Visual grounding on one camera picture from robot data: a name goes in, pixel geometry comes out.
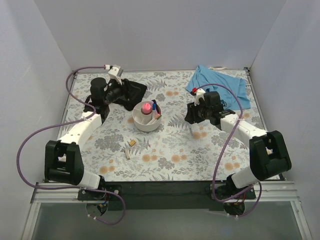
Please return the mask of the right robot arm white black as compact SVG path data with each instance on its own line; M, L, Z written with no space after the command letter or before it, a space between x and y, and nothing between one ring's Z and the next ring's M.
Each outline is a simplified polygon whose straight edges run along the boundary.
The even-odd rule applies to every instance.
M218 92L194 88L194 102L187 105L185 121L198 124L205 120L235 137L249 148L249 166L227 177L225 185L212 188L212 197L223 203L237 199L250 186L289 171L292 162L283 135L266 131L241 119L233 110L224 109Z

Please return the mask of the orange capped white marker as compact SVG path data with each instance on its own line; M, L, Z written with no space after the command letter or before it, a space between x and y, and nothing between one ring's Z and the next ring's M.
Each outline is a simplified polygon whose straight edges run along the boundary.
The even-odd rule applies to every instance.
M157 118L154 118L152 119L147 125L152 125L153 123L155 123L158 119Z

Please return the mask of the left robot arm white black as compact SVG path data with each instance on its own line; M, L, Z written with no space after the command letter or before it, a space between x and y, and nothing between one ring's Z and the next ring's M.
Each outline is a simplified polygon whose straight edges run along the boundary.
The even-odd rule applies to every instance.
M90 82L90 94L84 101L80 122L59 140L45 146L44 176L47 180L89 189L95 200L106 196L102 177L85 170L81 149L89 137L107 119L110 104L118 104L132 111L142 101L146 85L128 79L96 77Z

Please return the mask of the purple highlighter pink cap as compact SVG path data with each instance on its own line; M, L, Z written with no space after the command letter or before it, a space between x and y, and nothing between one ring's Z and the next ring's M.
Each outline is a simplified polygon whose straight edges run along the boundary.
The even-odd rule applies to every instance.
M157 119L160 115L161 115L160 113L155 112L153 118Z

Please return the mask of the pink capped small bottle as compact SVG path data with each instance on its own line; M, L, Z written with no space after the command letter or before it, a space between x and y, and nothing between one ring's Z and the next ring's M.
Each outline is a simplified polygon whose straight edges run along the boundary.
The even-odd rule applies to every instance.
M149 115L152 115L152 112L153 112L153 105L150 104L149 102L145 102L141 107L141 113L144 116L149 116Z

